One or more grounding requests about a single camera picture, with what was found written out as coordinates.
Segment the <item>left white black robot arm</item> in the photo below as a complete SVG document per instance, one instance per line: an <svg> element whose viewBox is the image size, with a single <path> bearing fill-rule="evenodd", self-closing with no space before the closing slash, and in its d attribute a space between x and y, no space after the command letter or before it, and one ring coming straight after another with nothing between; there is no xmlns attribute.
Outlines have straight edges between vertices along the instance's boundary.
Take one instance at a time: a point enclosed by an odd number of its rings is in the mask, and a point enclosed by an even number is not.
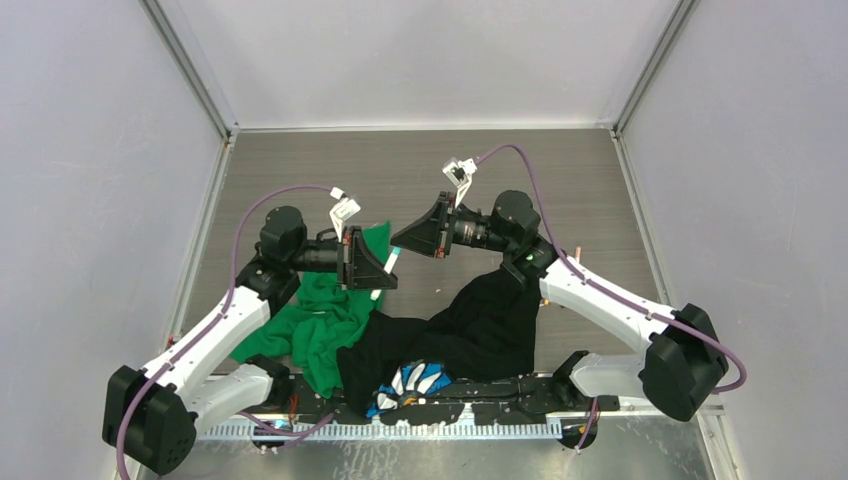
<svg viewBox="0 0 848 480"><path fill-rule="evenodd" d="M289 369L254 355L234 372L209 375L250 334L294 296L301 273L329 273L346 289L373 295L398 285L398 253L380 258L364 231L346 225L355 208L338 202L332 228L308 236L292 206L268 212L254 257L234 276L218 305L179 341L140 368L122 366L107 383L102 439L120 460L131 458L158 475L174 471L198 436L243 410L285 409L293 394Z"/></svg>

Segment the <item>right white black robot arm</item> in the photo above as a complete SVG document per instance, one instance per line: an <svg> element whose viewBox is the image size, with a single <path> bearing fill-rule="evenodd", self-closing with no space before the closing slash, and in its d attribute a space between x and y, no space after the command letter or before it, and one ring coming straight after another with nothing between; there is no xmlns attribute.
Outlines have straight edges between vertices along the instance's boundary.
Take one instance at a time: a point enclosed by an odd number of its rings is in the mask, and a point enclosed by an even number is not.
<svg viewBox="0 0 848 480"><path fill-rule="evenodd" d="M391 237L409 252L445 258L455 245L502 255L502 268L543 299L570 309L632 349L630 355L574 352L552 387L567 410L588 409L596 397L636 397L677 421L688 421L729 370L709 315L687 304L674 309L642 298L581 266L539 232L530 197L507 190L490 213L441 192L430 210Z"/></svg>

